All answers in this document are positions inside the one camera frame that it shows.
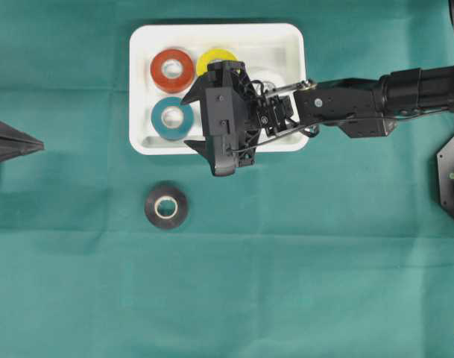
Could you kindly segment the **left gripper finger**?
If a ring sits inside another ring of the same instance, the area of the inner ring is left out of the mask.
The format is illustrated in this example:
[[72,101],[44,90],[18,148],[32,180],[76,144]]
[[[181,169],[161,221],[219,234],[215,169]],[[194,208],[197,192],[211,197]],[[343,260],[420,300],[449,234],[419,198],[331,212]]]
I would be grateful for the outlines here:
[[44,143],[42,141],[30,136],[25,132],[18,131],[17,129],[7,125],[2,121],[0,121],[0,139],[44,146]]
[[33,154],[43,149],[44,144],[42,142],[0,141],[0,163],[15,157]]

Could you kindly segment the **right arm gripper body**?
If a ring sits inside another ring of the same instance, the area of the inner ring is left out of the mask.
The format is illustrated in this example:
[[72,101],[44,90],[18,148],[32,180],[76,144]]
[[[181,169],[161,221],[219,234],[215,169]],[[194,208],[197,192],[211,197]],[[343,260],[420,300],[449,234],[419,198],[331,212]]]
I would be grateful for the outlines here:
[[243,62],[233,60],[208,65],[201,80],[201,154],[215,176],[254,164],[256,149],[300,129],[289,97],[299,83],[267,90],[250,79]]

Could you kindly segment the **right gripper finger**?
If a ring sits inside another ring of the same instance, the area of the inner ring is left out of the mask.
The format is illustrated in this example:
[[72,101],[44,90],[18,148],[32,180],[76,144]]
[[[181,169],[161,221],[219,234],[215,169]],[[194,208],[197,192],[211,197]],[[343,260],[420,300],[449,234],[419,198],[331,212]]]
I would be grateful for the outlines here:
[[185,140],[184,144],[201,155],[208,162],[210,168],[214,167],[214,149],[210,138],[205,140]]
[[208,88],[208,74],[199,76],[193,83],[190,90],[181,100],[182,105],[199,102],[200,106],[204,106],[206,103],[206,89]]

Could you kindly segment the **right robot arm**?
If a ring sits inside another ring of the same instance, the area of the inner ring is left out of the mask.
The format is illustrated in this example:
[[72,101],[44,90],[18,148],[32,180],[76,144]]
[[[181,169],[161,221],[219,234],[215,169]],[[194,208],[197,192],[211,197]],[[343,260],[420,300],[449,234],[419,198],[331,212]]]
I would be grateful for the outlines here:
[[340,128],[350,138],[381,137],[398,122],[454,113],[454,66],[267,90],[249,78],[243,62],[224,60],[208,65],[181,100],[194,102],[204,138],[185,143],[213,175],[224,177],[253,165],[259,147],[296,133],[313,138],[321,126]]

